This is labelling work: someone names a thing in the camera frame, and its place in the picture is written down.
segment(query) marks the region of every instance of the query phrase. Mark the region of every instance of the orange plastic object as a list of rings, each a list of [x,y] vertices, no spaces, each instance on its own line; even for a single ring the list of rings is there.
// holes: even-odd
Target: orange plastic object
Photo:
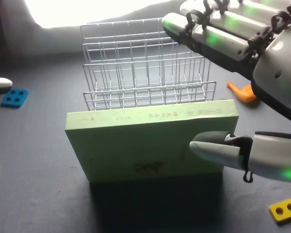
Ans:
[[[227,83],[227,87],[231,89],[236,97],[244,102],[244,103],[251,103],[257,99],[255,94],[253,94],[251,85],[244,86],[242,90],[240,90],[237,86],[235,86],[232,82]]]
[[[291,220],[291,199],[271,205],[269,210],[278,224],[285,223]]]

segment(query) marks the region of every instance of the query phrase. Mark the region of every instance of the orange toy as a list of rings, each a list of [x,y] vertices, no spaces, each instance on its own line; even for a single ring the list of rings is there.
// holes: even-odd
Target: orange toy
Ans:
[[[244,102],[244,103],[251,103],[257,99],[255,94],[253,94],[251,85],[244,86],[242,90],[240,90],[237,86],[235,86],[232,82],[227,83],[227,87],[231,89],[236,97]]]

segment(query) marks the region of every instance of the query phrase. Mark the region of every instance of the gray wall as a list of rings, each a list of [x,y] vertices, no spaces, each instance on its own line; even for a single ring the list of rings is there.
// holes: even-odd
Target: gray wall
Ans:
[[[112,18],[105,22],[163,17],[179,12],[184,0],[172,0]],[[80,27],[44,29],[32,18],[24,0],[1,0],[0,14],[8,49],[16,56],[32,56],[66,52],[81,52],[83,39]]]

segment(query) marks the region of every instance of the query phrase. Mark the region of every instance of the bright window light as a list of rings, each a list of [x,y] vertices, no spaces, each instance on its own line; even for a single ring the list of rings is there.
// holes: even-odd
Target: bright window light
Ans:
[[[170,0],[25,0],[34,21],[43,28],[97,22],[166,1]]]

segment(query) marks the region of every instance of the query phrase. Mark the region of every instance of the gray tabletop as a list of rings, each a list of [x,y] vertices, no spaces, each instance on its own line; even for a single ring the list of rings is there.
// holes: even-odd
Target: gray tabletop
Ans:
[[[0,75],[28,89],[20,109],[0,107],[0,233],[45,232],[285,232],[271,204],[291,198],[291,183],[225,168],[223,176],[89,185],[66,137],[67,112],[85,111],[82,54],[11,63]],[[216,65],[215,100],[234,99],[227,81],[249,81]],[[236,134],[291,133],[291,122],[263,103],[238,100]]]

